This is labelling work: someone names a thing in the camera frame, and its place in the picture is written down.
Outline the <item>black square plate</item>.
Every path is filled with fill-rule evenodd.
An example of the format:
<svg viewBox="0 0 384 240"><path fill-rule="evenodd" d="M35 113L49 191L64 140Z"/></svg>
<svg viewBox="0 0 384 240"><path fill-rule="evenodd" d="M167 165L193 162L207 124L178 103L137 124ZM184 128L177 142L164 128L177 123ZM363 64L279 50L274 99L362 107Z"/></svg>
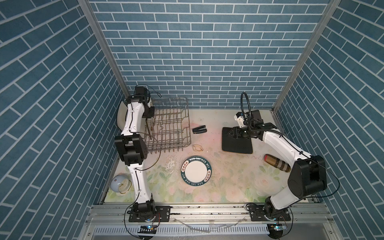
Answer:
<svg viewBox="0 0 384 240"><path fill-rule="evenodd" d="M238 154L252 154L252 141L240 135L240 127L224 127L222 129L222 150Z"/></svg>

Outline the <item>white square plate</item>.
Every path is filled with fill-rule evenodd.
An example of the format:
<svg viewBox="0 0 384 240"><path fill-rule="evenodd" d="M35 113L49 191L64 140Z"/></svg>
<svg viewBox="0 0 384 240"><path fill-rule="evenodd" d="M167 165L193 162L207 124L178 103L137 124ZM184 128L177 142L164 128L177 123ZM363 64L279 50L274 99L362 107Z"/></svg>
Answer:
<svg viewBox="0 0 384 240"><path fill-rule="evenodd" d="M121 131L123 131L126 124L127 112L127 105L124 103L124 101L121 101L117 111L117 126Z"/></svg>

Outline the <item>floral square plate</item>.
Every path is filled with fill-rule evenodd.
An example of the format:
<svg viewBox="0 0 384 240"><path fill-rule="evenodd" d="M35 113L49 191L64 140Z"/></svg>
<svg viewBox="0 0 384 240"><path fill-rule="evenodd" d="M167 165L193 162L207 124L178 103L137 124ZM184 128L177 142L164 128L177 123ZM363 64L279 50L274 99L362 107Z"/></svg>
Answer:
<svg viewBox="0 0 384 240"><path fill-rule="evenodd" d="M154 138L154 118L146 118L146 136L152 140Z"/></svg>

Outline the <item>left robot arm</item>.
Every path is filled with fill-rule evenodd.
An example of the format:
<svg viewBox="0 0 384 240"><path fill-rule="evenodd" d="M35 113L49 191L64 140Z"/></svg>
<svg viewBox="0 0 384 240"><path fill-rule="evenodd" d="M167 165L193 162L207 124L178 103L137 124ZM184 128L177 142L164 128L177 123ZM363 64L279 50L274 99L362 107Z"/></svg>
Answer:
<svg viewBox="0 0 384 240"><path fill-rule="evenodd" d="M141 131L142 120L152 118L154 113L151 93L145 86L136 86L134 94L121 102L117 113L121 133L115 137L115 146L120 160L128 167L135 193L129 211L130 222L151 222L156 217L153 194L147 185L147 169L144 168L149 151Z"/></svg>

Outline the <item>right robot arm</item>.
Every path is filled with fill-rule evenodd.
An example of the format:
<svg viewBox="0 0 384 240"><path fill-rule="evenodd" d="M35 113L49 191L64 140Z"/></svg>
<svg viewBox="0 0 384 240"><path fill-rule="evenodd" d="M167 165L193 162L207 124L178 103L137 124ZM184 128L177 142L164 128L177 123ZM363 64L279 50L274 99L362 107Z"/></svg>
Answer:
<svg viewBox="0 0 384 240"><path fill-rule="evenodd" d="M238 126L229 135L234 139L256 138L274 148L290 168L288 185L277 194L266 198L264 215L269 220L280 217L292 204L327 189L326 163L321 156L303 151L287 139L272 123L256 119L252 111L238 112L234 119Z"/></svg>

